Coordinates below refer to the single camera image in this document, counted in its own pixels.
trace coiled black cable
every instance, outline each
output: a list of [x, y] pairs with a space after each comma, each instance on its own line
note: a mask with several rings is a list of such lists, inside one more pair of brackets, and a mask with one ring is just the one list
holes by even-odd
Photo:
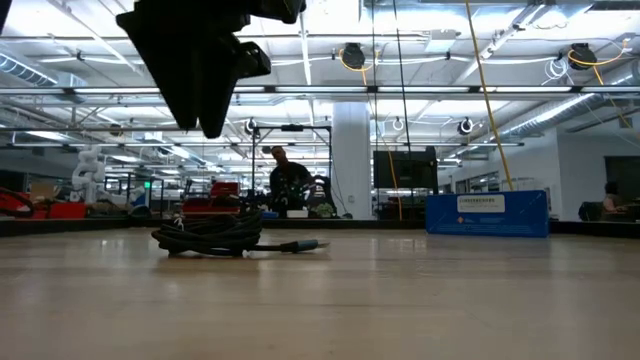
[[163, 225], [151, 233], [161, 249], [175, 255], [186, 251], [214, 256], [241, 257], [244, 251], [280, 251], [297, 253], [326, 247], [317, 240], [278, 245], [258, 245], [262, 231], [262, 213], [218, 215], [207, 220], [187, 222], [184, 229]]
[[11, 210], [11, 209], [3, 209], [0, 207], [0, 214], [5, 214], [5, 215], [9, 215], [9, 216], [13, 216], [13, 217], [17, 217], [17, 218], [30, 218], [33, 216], [35, 209], [33, 207], [33, 203], [31, 201], [29, 201], [29, 199], [24, 198], [22, 196], [20, 196], [20, 194], [13, 192], [11, 190], [7, 190], [5, 188], [0, 188], [0, 197], [2, 196], [8, 196], [8, 197], [12, 197], [16, 200], [18, 200], [19, 202], [21, 202], [22, 204], [24, 204], [27, 207], [27, 211], [18, 211], [18, 210]]

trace white label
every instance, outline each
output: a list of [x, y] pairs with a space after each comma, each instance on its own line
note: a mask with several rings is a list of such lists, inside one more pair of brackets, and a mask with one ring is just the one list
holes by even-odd
[[458, 196], [459, 213], [503, 213], [504, 195]]

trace white column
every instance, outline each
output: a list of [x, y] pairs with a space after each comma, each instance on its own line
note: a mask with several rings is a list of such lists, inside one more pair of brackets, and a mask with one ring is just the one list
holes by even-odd
[[354, 220], [372, 219], [371, 152], [367, 103], [333, 104], [333, 200], [342, 214], [342, 201]]

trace blue sign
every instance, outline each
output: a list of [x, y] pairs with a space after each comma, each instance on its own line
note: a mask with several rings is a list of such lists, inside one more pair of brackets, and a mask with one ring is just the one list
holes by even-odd
[[426, 216], [429, 234], [549, 236], [544, 191], [430, 195]]

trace wooden floor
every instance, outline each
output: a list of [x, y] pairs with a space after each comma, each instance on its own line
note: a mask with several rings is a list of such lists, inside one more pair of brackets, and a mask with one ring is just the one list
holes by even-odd
[[149, 230], [0, 239], [0, 359], [633, 359], [640, 241], [265, 231], [326, 252], [167, 258]]

